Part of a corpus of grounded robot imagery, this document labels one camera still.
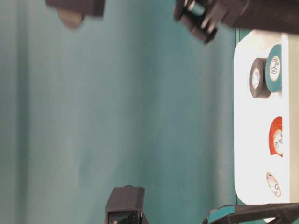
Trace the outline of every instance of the tape roll label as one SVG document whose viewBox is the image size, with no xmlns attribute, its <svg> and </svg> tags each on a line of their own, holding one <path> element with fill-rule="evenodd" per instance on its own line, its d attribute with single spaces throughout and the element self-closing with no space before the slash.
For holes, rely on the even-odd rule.
<svg viewBox="0 0 299 224">
<path fill-rule="evenodd" d="M 261 75 L 260 70 L 255 68 L 252 73 L 252 87 L 256 90 L 260 84 Z"/>
<path fill-rule="evenodd" d="M 281 196 L 281 188 L 276 180 L 276 178 L 272 175 L 272 173 L 266 174 L 267 182 L 270 187 L 270 190 L 276 197 Z"/>
<path fill-rule="evenodd" d="M 275 82 L 279 78 L 281 63 L 278 56 L 274 56 L 270 63 L 270 79 Z"/>
<path fill-rule="evenodd" d="M 282 150 L 282 144 L 283 144 L 283 140 L 282 140 L 282 130 L 278 129 L 276 130 L 276 132 L 274 133 L 274 147 L 275 150 L 278 154 L 282 154 L 283 150 Z"/>
</svg>

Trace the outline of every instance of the teal tape roll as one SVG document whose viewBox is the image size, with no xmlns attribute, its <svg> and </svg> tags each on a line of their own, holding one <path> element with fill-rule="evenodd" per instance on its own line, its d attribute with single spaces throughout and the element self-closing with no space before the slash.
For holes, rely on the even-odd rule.
<svg viewBox="0 0 299 224">
<path fill-rule="evenodd" d="M 266 64 L 266 84 L 271 92 L 278 92 L 282 86 L 281 45 L 275 45 L 269 53 Z"/>
</svg>

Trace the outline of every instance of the tape roll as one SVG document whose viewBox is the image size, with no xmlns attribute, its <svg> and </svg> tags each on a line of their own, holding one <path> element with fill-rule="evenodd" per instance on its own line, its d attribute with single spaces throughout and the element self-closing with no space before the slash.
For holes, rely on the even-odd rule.
<svg viewBox="0 0 299 224">
<path fill-rule="evenodd" d="M 273 176 L 272 173 L 268 172 L 266 174 L 266 179 L 269 185 L 270 190 L 276 197 L 281 196 L 281 188 L 279 186 L 279 183 L 277 182 L 276 178 Z"/>
<path fill-rule="evenodd" d="M 282 117 L 276 117 L 270 126 L 269 149 L 271 155 L 283 157 Z"/>
<path fill-rule="evenodd" d="M 271 92 L 278 92 L 282 86 L 281 45 L 275 45 L 269 53 L 266 64 L 266 83 Z"/>
<path fill-rule="evenodd" d="M 266 63 L 266 58 L 256 58 L 252 63 L 249 85 L 253 98 L 268 98 L 271 94 L 265 80 Z"/>
</svg>

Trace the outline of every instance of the white tray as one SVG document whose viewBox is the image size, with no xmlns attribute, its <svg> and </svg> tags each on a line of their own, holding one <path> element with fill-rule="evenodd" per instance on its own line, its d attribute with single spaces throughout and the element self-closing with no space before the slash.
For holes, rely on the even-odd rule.
<svg viewBox="0 0 299 224">
<path fill-rule="evenodd" d="M 282 91 L 254 99 L 249 74 L 255 58 L 267 58 L 282 45 Z M 283 117 L 284 156 L 270 155 L 269 129 Z M 238 43 L 234 58 L 235 189 L 245 204 L 299 202 L 299 37 L 252 31 Z M 266 180 L 271 172 L 281 188 L 275 196 Z"/>
</svg>

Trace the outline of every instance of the black clamp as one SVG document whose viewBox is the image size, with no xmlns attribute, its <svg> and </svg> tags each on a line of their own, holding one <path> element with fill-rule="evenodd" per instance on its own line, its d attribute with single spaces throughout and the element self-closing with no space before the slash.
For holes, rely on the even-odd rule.
<svg viewBox="0 0 299 224">
<path fill-rule="evenodd" d="M 202 15 L 190 10 L 191 4 L 200 4 L 205 8 Z M 177 0 L 174 19 L 181 21 L 189 31 L 205 44 L 214 39 L 217 26 L 227 13 L 226 7 L 216 0 Z"/>
<path fill-rule="evenodd" d="M 114 188 L 105 207 L 104 224 L 149 224 L 143 213 L 145 189 L 142 187 Z"/>
<path fill-rule="evenodd" d="M 272 218 L 270 224 L 291 224 L 299 218 L 299 203 L 235 205 L 212 210 L 202 224 L 236 224 Z"/>
</svg>

